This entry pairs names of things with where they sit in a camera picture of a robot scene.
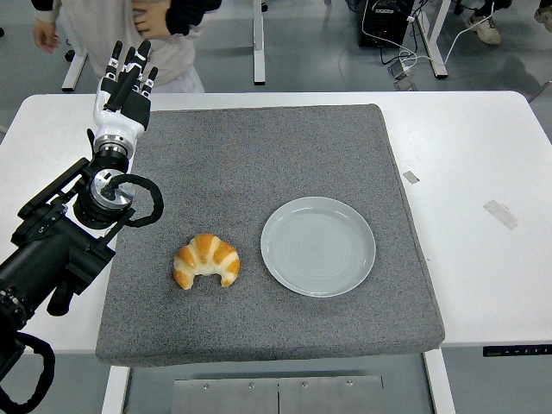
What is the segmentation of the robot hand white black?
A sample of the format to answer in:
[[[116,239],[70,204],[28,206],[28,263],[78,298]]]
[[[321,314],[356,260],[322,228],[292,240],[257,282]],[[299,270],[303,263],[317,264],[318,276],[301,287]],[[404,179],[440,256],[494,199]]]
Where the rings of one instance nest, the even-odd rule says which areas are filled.
[[[151,100],[158,68],[146,70],[150,41],[131,47],[123,60],[122,42],[117,41],[111,53],[105,73],[97,88],[94,122],[98,126],[97,137],[120,135],[135,141],[147,129]]]

